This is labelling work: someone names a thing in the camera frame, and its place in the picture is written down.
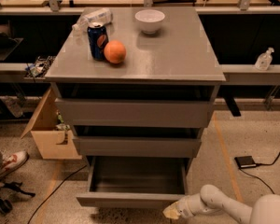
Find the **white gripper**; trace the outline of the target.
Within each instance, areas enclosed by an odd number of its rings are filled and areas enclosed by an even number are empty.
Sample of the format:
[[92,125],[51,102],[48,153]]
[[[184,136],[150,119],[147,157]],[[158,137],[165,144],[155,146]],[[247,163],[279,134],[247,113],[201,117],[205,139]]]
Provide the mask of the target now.
[[180,216],[183,218],[194,217],[196,215],[194,201],[193,196],[185,196],[177,203],[167,206],[162,212],[166,218],[170,219],[179,219]]

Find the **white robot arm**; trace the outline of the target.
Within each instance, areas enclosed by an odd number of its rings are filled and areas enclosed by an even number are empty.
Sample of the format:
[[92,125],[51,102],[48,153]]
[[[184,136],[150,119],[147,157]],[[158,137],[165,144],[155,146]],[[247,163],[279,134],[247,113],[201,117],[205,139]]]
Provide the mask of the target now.
[[224,211],[238,224],[280,224],[280,195],[264,195],[250,207],[228,197],[214,185],[204,185],[199,193],[187,195],[166,207],[163,214],[179,219],[216,211]]

